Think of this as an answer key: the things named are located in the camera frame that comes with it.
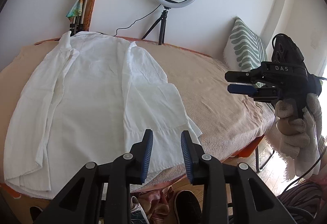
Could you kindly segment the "white knit gloved hand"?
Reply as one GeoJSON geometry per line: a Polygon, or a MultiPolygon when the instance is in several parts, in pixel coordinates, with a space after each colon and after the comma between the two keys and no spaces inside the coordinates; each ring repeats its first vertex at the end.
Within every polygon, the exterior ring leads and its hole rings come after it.
{"type": "Polygon", "coordinates": [[[288,100],[280,100],[275,106],[277,129],[281,135],[279,150],[282,154],[293,159],[295,175],[301,176],[309,171],[305,178],[318,174],[320,161],[325,146],[322,136],[323,115],[318,96],[307,95],[307,106],[302,118],[296,117],[297,111],[288,100]]]}

